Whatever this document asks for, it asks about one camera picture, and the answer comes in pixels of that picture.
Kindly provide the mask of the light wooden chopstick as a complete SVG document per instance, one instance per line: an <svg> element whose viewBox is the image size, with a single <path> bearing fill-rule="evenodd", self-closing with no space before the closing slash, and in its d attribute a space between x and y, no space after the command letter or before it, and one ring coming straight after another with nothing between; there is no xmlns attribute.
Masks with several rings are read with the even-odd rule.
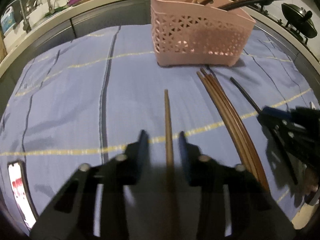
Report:
<svg viewBox="0 0 320 240"><path fill-rule="evenodd" d="M164 90L164 106L165 106L165 150L166 150L166 169L167 169L167 186L169 192L173 193L175 190L175 167L174 167L174 152L172 140L172 125L171 125L171 111L169 91Z"/></svg>

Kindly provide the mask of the black chopstick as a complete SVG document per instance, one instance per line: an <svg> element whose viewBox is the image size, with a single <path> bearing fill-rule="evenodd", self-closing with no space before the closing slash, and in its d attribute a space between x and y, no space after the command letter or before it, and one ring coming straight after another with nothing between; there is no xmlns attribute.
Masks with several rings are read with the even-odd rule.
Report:
<svg viewBox="0 0 320 240"><path fill-rule="evenodd" d="M259 114L261 112L260 107L254 102L254 100L250 97L250 95L245 91L245 89L236 81L235 78L230 77L230 81L237 87L240 93L245 97L245 99L249 102L249 104L255 109L255 111Z"/></svg>

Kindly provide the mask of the chrome kitchen faucet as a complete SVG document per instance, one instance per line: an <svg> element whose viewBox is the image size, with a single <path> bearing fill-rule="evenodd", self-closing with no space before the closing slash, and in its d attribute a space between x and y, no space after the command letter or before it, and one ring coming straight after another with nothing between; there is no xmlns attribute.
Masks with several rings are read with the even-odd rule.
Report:
<svg viewBox="0 0 320 240"><path fill-rule="evenodd" d="M23 5L22 5L22 1L21 0L13 0L11 3L9 3L5 9L8 9L9 7L13 6L14 3L18 3L19 6L20 6L20 14L23 18L23 30L26 32L26 33L29 33L31 31L31 26L30 26L30 23L29 23L29 20L27 19L26 15L25 15L25 12L24 12L24 9L23 9Z"/></svg>

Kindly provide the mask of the blue striped cloth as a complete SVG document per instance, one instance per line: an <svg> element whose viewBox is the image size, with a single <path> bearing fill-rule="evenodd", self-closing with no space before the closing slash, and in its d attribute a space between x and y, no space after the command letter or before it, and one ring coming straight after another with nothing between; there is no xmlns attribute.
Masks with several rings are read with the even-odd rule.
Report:
<svg viewBox="0 0 320 240"><path fill-rule="evenodd" d="M82 163L98 166L149 134L143 177L125 187L131 239L166 239L164 90L168 89L180 206L180 239L194 239L199 190L181 172L177 137L227 166L240 163L222 119L200 81L198 66L161 68L151 25L105 28L56 46L1 78L1 192L14 222L26 234L12 192L8 163L25 163L31 199L40 215ZM303 204L299 188L271 149L257 113L230 82L234 77L260 106L281 110L318 100L304 76L264 31L254 29L237 64L211 67L257 149L272 197L291 220Z"/></svg>

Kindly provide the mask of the black pot with lid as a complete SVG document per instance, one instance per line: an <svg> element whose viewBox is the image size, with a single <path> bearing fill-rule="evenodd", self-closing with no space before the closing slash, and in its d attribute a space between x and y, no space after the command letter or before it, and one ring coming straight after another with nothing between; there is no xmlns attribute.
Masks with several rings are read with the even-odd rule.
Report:
<svg viewBox="0 0 320 240"><path fill-rule="evenodd" d="M318 32L313 24L311 10L305 10L294 4L281 4L281 10L287 20L287 25L292 25L307 38L314 38Z"/></svg>

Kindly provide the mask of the smartphone with lit screen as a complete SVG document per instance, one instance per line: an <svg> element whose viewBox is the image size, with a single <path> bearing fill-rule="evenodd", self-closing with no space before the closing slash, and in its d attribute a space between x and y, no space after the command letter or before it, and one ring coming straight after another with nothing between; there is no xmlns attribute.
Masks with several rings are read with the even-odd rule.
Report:
<svg viewBox="0 0 320 240"><path fill-rule="evenodd" d="M35 205L30 195L25 163L16 160L8 163L11 190L25 226L30 231L38 218Z"/></svg>

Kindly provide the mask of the pink perforated plastic basket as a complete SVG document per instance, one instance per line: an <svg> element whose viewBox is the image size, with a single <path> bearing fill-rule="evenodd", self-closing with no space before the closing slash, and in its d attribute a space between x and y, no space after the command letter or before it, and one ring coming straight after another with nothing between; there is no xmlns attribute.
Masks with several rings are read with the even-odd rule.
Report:
<svg viewBox="0 0 320 240"><path fill-rule="evenodd" d="M230 0L150 0L152 41L160 66L236 64L256 21Z"/></svg>

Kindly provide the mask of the blue detergent jug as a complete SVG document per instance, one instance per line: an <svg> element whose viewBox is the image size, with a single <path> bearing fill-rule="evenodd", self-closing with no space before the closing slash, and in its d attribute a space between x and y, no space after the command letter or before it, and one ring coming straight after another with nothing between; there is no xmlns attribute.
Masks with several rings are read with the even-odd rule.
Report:
<svg viewBox="0 0 320 240"><path fill-rule="evenodd" d="M1 17L1 26L4 36L7 36L9 32L15 27L16 21L14 17L14 9L12 6L8 7Z"/></svg>

